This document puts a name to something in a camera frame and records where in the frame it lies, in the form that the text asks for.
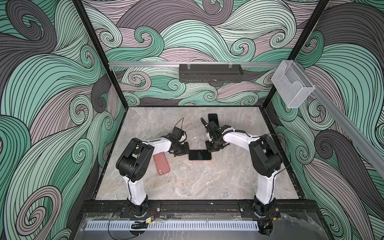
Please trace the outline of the purple-edged black smartphone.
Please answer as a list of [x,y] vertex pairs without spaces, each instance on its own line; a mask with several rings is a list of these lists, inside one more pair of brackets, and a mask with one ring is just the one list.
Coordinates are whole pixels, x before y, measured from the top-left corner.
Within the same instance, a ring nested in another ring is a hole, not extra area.
[[190,150],[189,160],[190,161],[210,161],[212,154],[208,150]]

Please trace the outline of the black phone case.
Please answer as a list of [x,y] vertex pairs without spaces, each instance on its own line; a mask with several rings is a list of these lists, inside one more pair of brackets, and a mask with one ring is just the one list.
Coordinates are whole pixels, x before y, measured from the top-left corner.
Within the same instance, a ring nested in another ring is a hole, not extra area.
[[218,115],[217,114],[208,114],[209,123],[214,122],[217,126],[219,126]]

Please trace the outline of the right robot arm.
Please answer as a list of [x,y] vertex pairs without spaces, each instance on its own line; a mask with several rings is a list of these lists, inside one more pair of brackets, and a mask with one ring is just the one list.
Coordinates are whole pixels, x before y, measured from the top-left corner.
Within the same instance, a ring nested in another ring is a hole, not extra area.
[[276,176],[282,164],[280,151],[273,138],[268,134],[253,136],[228,125],[220,127],[215,121],[206,122],[204,118],[201,118],[201,122],[206,129],[206,147],[209,152],[218,152],[232,144],[250,153],[252,165],[258,173],[255,207],[259,213],[272,207],[276,199]]

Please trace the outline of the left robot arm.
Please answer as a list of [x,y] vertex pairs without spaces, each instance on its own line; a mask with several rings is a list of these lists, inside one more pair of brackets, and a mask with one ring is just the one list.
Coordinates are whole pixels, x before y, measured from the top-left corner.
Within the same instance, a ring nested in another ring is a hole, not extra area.
[[175,157],[187,155],[190,151],[187,134],[174,127],[165,136],[156,140],[130,140],[116,162],[116,169],[123,177],[129,191],[130,208],[138,215],[143,215],[148,206],[148,195],[144,189],[143,177],[147,172],[153,155],[171,153]]

